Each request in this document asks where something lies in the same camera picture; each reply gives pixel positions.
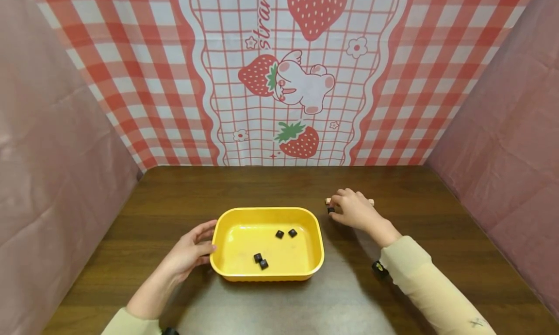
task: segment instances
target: star print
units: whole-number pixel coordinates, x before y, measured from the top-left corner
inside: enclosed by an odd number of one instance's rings
[[[258,41],[256,41],[256,39],[251,36],[250,38],[245,40],[245,44],[247,45],[247,49],[252,50],[256,48],[256,44],[258,44]]]

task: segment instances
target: tray rim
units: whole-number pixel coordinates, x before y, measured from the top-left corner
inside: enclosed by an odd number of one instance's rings
[[[262,210],[262,209],[266,209],[266,210],[302,210],[305,211],[306,213],[310,214],[311,217],[314,219],[314,222],[316,224],[316,229],[318,232],[318,240],[320,243],[320,261],[318,263],[318,265],[316,265],[315,268],[311,269],[310,271],[306,271],[304,273],[275,273],[275,274],[268,274],[268,275],[261,275],[261,274],[246,274],[246,273],[224,273],[221,271],[220,268],[218,268],[214,262],[214,254],[210,254],[210,265],[212,266],[212,268],[214,269],[214,271],[216,271],[216,273],[220,276],[227,278],[250,278],[250,279],[254,279],[254,280],[258,280],[258,279],[269,279],[269,278],[281,278],[281,277],[286,277],[286,280],[289,280],[289,278],[292,277],[310,277],[312,276],[314,273],[316,273],[323,265],[324,263],[324,242],[322,239],[322,232],[320,232],[320,224],[318,222],[318,219],[316,218],[316,216],[309,210],[305,209],[304,207],[298,207],[298,206],[259,206],[259,207],[233,207],[232,209],[229,209],[227,211],[225,211],[223,214],[221,214],[221,216],[217,219],[217,224],[214,228],[214,232],[217,232],[217,229],[219,228],[219,224],[221,221],[221,218],[223,218],[225,215],[227,215],[228,213],[230,213],[231,211],[236,211],[236,210]],[[214,236],[212,238],[212,244],[215,244],[215,239],[216,239],[216,235],[214,233]]]

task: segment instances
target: small black block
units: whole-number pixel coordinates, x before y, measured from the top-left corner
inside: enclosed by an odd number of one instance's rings
[[[263,259],[262,261],[260,261],[260,268],[261,268],[261,269],[266,269],[266,268],[268,268],[268,262],[267,262],[265,259]]]

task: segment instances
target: strawberry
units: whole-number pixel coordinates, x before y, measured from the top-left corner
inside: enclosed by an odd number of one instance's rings
[[[257,96],[272,96],[276,89],[278,60],[272,55],[260,55],[239,70],[239,80]]]
[[[340,17],[348,0],[287,0],[303,36],[314,41]]]
[[[315,129],[301,125],[301,122],[290,125],[280,122],[279,125],[282,126],[281,133],[275,140],[279,141],[279,148],[286,155],[308,159],[316,154],[319,140]]]

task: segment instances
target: hand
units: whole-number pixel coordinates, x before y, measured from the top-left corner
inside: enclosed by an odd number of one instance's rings
[[[158,269],[167,273],[177,282],[183,282],[190,272],[199,265],[209,264],[206,255],[215,251],[216,246],[205,240],[214,235],[217,220],[208,221],[183,235],[163,259]]]
[[[333,195],[330,201],[330,206],[334,205],[340,206],[343,213],[330,213],[330,217],[341,224],[367,232],[382,248],[402,236],[390,221],[375,210],[361,192],[354,192],[349,188],[338,189],[337,194]]]

